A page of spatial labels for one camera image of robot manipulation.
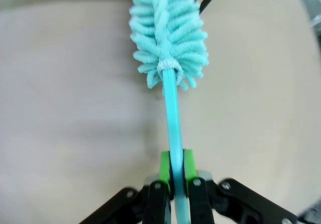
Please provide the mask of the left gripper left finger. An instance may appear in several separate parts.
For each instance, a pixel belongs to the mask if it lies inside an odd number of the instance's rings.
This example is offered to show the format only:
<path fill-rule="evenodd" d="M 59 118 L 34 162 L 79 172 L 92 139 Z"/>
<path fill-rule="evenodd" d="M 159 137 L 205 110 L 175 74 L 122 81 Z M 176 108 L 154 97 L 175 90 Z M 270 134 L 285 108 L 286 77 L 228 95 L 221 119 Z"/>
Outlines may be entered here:
<path fill-rule="evenodd" d="M 170 154 L 165 151 L 160 156 L 159 173 L 146 178 L 141 190 L 121 189 L 81 223 L 171 223 L 173 198 Z"/>

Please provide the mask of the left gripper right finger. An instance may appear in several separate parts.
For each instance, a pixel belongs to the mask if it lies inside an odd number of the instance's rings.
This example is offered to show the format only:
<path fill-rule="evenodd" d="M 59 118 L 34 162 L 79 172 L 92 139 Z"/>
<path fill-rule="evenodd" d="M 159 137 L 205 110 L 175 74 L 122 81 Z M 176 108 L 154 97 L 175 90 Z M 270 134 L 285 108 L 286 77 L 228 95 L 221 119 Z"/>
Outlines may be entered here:
<path fill-rule="evenodd" d="M 184 151 L 186 191 L 191 223 L 214 223 L 213 211 L 234 223 L 296 223 L 297 216 L 233 178 L 218 184 L 196 169 L 192 150 Z"/>

